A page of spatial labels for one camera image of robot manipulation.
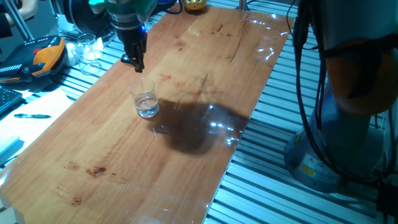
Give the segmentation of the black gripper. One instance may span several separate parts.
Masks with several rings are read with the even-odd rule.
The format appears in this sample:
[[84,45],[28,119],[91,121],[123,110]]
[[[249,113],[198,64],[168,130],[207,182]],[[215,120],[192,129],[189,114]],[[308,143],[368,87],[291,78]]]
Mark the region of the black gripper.
[[119,40],[124,44],[121,62],[134,67],[137,73],[142,73],[147,45],[145,25],[139,24],[133,29],[116,29],[116,31]]

